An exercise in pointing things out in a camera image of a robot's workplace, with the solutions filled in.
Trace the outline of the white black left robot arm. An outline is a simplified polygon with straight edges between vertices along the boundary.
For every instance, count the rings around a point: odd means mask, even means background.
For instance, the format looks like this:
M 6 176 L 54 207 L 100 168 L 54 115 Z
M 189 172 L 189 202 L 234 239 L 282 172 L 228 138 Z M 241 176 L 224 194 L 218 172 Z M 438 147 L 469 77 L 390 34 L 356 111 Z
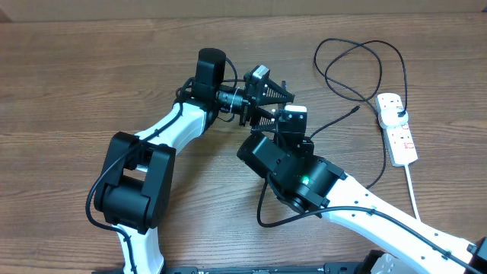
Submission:
M 120 273 L 162 273 L 158 224 L 167 208 L 177 154 L 200 137 L 219 113 L 240 117 L 239 124 L 257 127 L 268 119 L 265 105 L 285 105 L 294 95 L 258 65 L 244 78 L 224 79 L 231 61 L 216 48 L 199 51 L 196 73 L 176 91 L 172 110 L 150 128 L 134 135 L 115 134 L 100 176 L 85 204 L 88 221 L 116 232 L 124 265 Z

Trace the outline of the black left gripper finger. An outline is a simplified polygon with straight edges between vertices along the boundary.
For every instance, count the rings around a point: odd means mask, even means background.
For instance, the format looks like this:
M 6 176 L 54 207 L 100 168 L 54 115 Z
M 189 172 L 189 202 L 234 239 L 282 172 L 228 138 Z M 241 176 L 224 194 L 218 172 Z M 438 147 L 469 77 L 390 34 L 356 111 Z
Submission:
M 250 126 L 252 129 L 275 129 L 275 115 L 261 107 L 250 111 Z
M 294 95 L 270 79 L 264 81 L 263 105 L 293 103 Z

